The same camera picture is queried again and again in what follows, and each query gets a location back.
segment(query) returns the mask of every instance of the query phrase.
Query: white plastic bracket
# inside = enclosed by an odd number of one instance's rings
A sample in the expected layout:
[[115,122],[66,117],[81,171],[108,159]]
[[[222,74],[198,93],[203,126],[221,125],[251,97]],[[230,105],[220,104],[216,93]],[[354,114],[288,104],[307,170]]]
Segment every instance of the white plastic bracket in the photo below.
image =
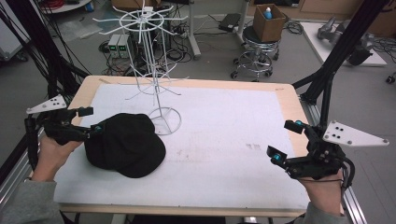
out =
[[336,120],[329,123],[326,133],[323,134],[323,140],[349,147],[385,147],[389,145],[388,139],[364,133]]
[[35,113],[40,113],[40,112],[44,112],[44,111],[62,109],[62,108],[66,108],[66,107],[67,107],[67,104],[64,101],[64,98],[62,97],[62,95],[57,95],[40,105],[37,105],[33,108],[27,108],[26,114],[35,114]]

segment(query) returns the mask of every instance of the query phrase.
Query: bottle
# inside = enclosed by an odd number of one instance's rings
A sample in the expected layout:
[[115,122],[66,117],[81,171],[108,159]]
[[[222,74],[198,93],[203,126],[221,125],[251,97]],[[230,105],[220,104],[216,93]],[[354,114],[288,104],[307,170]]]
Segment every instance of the bottle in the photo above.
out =
[[267,9],[265,9],[263,15],[264,15],[265,19],[271,20],[272,19],[271,8],[268,7]]

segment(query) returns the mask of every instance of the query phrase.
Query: baseball cap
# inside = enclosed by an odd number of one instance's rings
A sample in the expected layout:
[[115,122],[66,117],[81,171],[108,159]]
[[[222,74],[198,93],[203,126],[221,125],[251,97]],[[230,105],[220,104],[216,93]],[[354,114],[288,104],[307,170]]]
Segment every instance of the baseball cap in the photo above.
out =
[[163,161],[166,150],[145,114],[120,113],[94,126],[101,134],[85,140],[88,161],[131,178],[149,175]]

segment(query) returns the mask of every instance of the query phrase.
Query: cap brim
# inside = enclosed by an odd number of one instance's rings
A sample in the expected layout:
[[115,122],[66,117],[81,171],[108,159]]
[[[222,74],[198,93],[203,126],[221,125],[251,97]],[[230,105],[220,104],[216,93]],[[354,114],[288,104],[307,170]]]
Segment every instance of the cap brim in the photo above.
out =
[[117,171],[131,178],[140,178],[149,175],[163,162],[165,154],[166,150],[163,141],[154,134],[145,157]]

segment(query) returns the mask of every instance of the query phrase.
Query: stool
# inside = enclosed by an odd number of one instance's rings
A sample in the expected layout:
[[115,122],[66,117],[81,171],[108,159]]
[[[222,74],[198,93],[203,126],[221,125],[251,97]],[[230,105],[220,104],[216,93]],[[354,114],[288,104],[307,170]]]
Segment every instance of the stool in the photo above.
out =
[[239,58],[233,60],[233,64],[237,64],[236,70],[231,73],[231,78],[237,77],[239,68],[246,68],[247,70],[257,74],[257,79],[254,82],[259,81],[261,73],[264,73],[267,77],[273,74],[272,60],[268,57],[268,52],[277,50],[274,60],[278,57],[278,41],[262,42],[253,30],[253,26],[248,26],[242,33],[242,38],[245,44],[248,44],[251,49],[248,49],[239,56]]

